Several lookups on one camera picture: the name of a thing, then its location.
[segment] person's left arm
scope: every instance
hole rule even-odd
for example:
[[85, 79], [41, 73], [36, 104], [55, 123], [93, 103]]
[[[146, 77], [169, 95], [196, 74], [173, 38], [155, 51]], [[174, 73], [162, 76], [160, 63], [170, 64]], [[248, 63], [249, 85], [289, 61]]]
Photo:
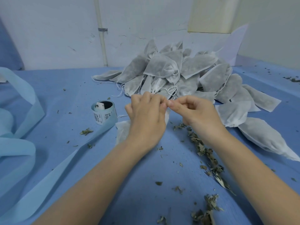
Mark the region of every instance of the person's left arm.
[[33, 225], [98, 224], [134, 165], [161, 139], [166, 129], [166, 98], [145, 92], [126, 105], [128, 138], [47, 209]]

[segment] pipe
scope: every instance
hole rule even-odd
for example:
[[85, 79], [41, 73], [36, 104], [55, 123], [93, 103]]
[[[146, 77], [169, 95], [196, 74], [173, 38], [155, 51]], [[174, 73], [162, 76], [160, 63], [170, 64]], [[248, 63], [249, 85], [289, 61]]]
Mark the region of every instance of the pipe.
[[[100, 8], [99, 8], [99, 0], [94, 0], [94, 5], [95, 5], [98, 28], [102, 28], [101, 14], [100, 14]], [[101, 43], [103, 65], [104, 65], [104, 67], [108, 67], [106, 50], [105, 50], [105, 43], [104, 43], [104, 32], [103, 31], [99, 31], [99, 37], [100, 37], [100, 43]]]

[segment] person's left hand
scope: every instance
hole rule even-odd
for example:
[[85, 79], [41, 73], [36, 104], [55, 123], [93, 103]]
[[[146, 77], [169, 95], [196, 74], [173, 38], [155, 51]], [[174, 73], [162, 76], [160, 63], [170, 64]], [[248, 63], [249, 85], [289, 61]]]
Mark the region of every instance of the person's left hand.
[[166, 129], [166, 97], [145, 92], [132, 95], [131, 103], [125, 106], [131, 125], [128, 142], [137, 144], [147, 153], [162, 138]]

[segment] person's right arm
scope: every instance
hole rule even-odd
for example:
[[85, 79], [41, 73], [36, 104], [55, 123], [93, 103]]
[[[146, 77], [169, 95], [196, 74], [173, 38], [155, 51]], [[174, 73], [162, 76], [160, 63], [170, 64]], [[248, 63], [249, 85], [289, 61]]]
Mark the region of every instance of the person's right arm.
[[264, 224], [300, 223], [300, 196], [227, 131], [210, 101], [185, 96], [167, 105], [215, 150]]

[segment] blue curtain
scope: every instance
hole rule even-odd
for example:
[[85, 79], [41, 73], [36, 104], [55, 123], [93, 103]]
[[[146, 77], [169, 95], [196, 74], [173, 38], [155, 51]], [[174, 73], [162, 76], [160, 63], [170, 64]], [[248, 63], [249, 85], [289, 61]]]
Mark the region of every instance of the blue curtain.
[[22, 59], [0, 19], [0, 67], [24, 70]]

